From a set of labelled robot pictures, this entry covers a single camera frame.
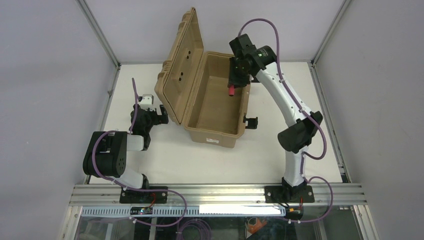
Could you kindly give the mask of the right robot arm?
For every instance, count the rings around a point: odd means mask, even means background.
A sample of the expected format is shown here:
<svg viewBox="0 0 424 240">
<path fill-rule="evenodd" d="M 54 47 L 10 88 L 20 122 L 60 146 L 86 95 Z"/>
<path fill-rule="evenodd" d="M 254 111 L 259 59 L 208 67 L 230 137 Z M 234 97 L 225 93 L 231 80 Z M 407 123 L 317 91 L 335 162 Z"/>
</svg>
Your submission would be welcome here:
<svg viewBox="0 0 424 240">
<path fill-rule="evenodd" d="M 247 34 L 237 36 L 229 42 L 229 46 L 234 54 L 230 58 L 227 84 L 229 96 L 234 96 L 237 88 L 246 87 L 254 79 L 269 92 L 287 125 L 277 135 L 285 151 L 285 173 L 281 186 L 276 190 L 266 190 L 265 193 L 273 201 L 279 202 L 305 197 L 308 193 L 304 157 L 313 137 L 321 129 L 323 115 L 301 103 L 288 81 L 282 78 L 278 58 L 269 46 L 256 48 Z"/>
</svg>

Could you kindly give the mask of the red handled screwdriver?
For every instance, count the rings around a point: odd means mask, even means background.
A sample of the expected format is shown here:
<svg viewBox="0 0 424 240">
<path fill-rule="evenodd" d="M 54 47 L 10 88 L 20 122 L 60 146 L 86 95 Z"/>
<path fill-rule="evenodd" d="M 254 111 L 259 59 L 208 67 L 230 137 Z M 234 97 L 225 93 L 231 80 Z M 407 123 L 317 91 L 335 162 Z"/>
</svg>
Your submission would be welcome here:
<svg viewBox="0 0 424 240">
<path fill-rule="evenodd" d="M 228 95 L 229 95 L 230 97 L 233 97 L 233 96 L 235 95 L 235 87 L 234 87 L 234 85 L 230 85 L 230 86 L 228 87 Z"/>
</svg>

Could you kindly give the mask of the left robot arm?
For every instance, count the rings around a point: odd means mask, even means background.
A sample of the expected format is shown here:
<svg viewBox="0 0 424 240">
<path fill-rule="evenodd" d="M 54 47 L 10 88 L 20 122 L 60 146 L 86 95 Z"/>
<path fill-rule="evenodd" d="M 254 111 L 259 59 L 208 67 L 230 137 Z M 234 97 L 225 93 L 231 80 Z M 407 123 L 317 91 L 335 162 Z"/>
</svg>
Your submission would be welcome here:
<svg viewBox="0 0 424 240">
<path fill-rule="evenodd" d="M 83 172 L 111 181 L 124 190 L 149 190 L 147 176 L 127 167 L 127 152 L 146 151 L 151 143 L 151 129 L 169 123 L 165 107 L 161 104 L 159 109 L 160 114 L 156 108 L 135 108 L 130 114 L 131 133 L 118 130 L 93 132 L 83 159 Z"/>
</svg>

